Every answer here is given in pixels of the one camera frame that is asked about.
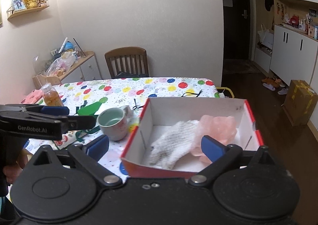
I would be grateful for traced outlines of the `person's left hand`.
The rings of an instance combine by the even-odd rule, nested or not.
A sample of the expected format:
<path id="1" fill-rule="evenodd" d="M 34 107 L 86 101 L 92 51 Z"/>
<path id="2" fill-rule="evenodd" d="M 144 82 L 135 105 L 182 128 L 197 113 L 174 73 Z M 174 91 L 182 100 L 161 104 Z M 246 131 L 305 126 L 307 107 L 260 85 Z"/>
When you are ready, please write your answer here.
<path id="1" fill-rule="evenodd" d="M 16 181 L 16 179 L 21 174 L 22 170 L 29 162 L 28 156 L 30 155 L 31 153 L 28 150 L 23 149 L 19 154 L 17 161 L 14 164 L 5 166 L 3 168 L 3 173 L 6 177 L 7 183 L 13 184 Z"/>

